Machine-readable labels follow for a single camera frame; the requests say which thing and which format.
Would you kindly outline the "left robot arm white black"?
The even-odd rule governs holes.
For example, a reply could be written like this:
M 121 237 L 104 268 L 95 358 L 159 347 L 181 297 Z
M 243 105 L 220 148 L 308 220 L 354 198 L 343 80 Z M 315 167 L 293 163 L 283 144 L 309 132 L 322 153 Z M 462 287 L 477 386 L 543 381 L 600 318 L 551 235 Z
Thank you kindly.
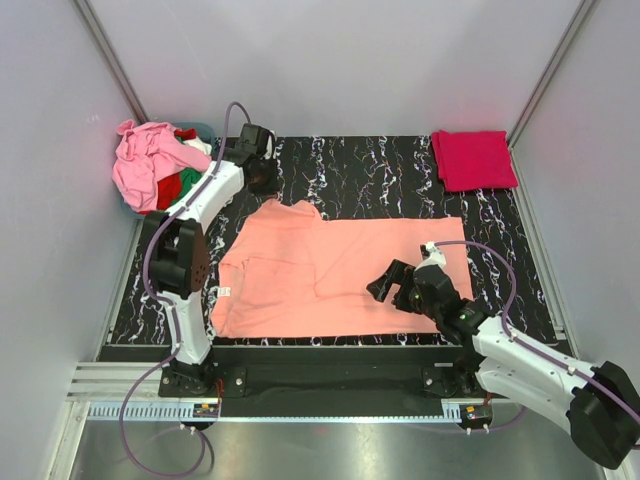
M 169 359 L 186 365 L 181 384 L 196 396 L 215 386 L 216 372 L 204 364 L 211 342 L 204 327 L 201 293 L 210 261 L 205 233 L 233 197 L 246 189 L 272 195 L 278 189 L 274 131 L 246 123 L 222 144 L 202 177 L 175 205 L 146 215 L 143 281 L 147 295 L 162 305 L 169 321 Z

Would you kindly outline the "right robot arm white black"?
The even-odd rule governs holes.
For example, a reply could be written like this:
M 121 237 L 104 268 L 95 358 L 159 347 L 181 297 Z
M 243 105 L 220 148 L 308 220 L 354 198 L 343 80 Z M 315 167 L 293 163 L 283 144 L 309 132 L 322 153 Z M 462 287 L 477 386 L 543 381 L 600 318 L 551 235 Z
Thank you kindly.
M 578 360 L 517 332 L 455 289 L 443 268 L 398 260 L 367 286 L 378 301 L 434 321 L 462 347 L 454 384 L 466 396 L 508 398 L 568 433 L 598 465 L 615 470 L 639 447 L 639 393 L 620 366 Z

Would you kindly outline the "salmon orange t-shirt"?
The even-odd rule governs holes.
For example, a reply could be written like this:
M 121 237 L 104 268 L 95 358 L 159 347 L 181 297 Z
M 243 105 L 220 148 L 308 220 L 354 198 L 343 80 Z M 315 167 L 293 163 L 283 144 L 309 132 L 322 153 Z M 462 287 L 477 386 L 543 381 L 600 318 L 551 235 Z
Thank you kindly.
M 445 271 L 470 298 L 464 238 L 459 217 L 324 220 L 306 201 L 268 200 L 219 263 L 211 322 L 236 339 L 434 333 L 432 320 L 377 302 L 366 287 L 393 260 L 416 265 L 422 244 L 446 241 Z

